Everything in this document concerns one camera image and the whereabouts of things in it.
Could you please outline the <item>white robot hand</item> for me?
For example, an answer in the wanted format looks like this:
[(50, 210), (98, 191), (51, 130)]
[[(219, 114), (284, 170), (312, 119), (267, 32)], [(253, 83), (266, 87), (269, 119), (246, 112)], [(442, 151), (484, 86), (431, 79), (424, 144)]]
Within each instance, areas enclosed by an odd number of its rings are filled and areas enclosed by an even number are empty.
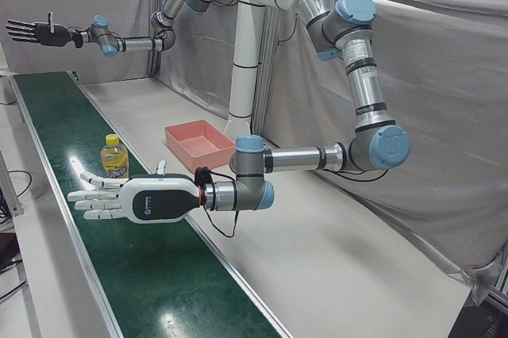
[(73, 191), (67, 200), (87, 220), (175, 223), (205, 203), (202, 188), (187, 175), (157, 172), (110, 179), (85, 171), (80, 177), (95, 188)]

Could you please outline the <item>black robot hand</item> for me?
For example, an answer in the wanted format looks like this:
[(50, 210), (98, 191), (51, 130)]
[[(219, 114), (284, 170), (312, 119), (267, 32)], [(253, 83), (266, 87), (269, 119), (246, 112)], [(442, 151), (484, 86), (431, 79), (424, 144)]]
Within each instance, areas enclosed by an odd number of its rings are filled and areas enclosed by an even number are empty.
[(6, 29), (12, 40), (17, 42), (63, 47), (73, 41), (72, 32), (53, 21), (52, 11), (48, 12), (46, 22), (23, 22), (8, 19)]

